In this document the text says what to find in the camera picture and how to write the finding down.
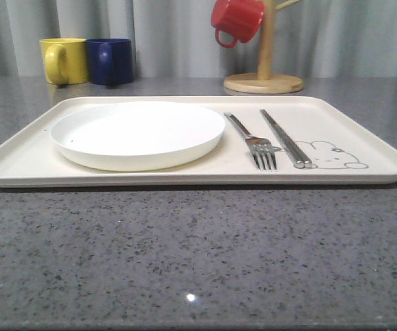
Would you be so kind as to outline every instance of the yellow mug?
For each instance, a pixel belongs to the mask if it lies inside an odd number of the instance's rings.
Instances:
[[[55,85],[77,84],[88,81],[85,39],[41,39],[41,57],[46,81]]]

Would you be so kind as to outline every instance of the granite countertop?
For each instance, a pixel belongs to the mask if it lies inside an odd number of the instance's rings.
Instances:
[[[308,79],[397,148],[397,79]],[[0,144],[61,100],[222,79],[0,77]],[[0,189],[0,330],[397,329],[397,183]]]

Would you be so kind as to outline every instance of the navy blue mug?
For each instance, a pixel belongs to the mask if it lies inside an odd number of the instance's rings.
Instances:
[[[134,81],[129,39],[87,39],[85,47],[91,83],[118,85]]]

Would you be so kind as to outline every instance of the chopsticks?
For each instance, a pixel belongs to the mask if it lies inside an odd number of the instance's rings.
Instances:
[[[270,116],[270,114],[264,109],[260,109],[260,113],[264,116],[264,119],[269,124],[270,129],[286,151],[287,155],[289,155],[295,168],[312,168],[310,158],[298,147],[298,145],[296,145],[295,141],[289,137],[280,125],[276,123],[272,116]]]

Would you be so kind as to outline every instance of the wooden mug stand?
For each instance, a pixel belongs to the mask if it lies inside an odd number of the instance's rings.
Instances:
[[[298,1],[288,0],[275,6],[275,0],[263,0],[264,17],[260,28],[258,72],[228,76],[224,80],[224,87],[238,92],[258,94],[290,93],[303,89],[304,83],[301,78],[271,72],[275,14]]]

